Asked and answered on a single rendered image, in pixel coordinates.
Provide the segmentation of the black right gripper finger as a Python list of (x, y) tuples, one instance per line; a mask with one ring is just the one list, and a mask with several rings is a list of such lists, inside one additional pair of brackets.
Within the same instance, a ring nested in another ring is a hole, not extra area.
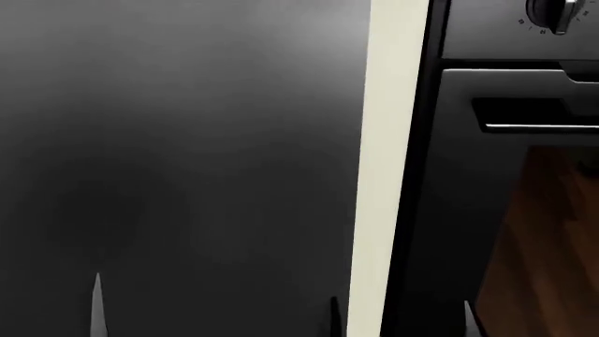
[(329, 301), (329, 337), (340, 337), (340, 307), (337, 297), (332, 297)]
[(475, 315), (467, 300), (464, 302), (464, 322), (464, 337), (480, 337), (480, 330), (476, 323)]

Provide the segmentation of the cream cabinet filler strip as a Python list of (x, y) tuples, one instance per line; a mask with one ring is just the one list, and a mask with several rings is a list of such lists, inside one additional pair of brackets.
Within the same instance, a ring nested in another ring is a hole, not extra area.
[(346, 337), (379, 337), (430, 1), (371, 1)]

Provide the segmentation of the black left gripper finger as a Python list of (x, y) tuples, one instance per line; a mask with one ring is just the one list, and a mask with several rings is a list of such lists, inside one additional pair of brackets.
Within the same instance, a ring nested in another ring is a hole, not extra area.
[(95, 284), (93, 288), (90, 337), (108, 337), (99, 274), (95, 276)]

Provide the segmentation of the black oven body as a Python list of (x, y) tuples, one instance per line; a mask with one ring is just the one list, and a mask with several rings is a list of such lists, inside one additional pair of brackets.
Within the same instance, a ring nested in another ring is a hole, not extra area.
[(586, 0), (567, 33), (533, 24), (527, 0), (431, 0), (410, 125), (381, 337), (390, 333), (414, 232), (433, 111), (447, 69), (557, 69), (573, 81), (599, 81), (599, 0)]

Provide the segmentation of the dark grey appliance front panel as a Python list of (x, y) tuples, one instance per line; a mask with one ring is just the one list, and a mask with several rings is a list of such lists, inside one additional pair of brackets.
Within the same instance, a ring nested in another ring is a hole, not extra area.
[(0, 337), (345, 337), (370, 11), (0, 0)]

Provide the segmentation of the black oven door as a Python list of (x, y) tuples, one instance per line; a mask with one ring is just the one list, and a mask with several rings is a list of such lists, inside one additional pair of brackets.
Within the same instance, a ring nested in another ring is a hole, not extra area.
[(599, 147), (593, 134), (482, 131), (476, 97), (599, 98), (557, 69), (447, 69), (433, 111), (393, 337), (464, 337), (507, 204), (533, 146)]

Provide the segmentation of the black oven control knob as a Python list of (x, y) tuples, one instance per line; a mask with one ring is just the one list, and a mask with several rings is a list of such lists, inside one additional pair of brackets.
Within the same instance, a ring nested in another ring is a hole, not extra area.
[(585, 3), (586, 0), (527, 0), (526, 13), (533, 24), (563, 36)]

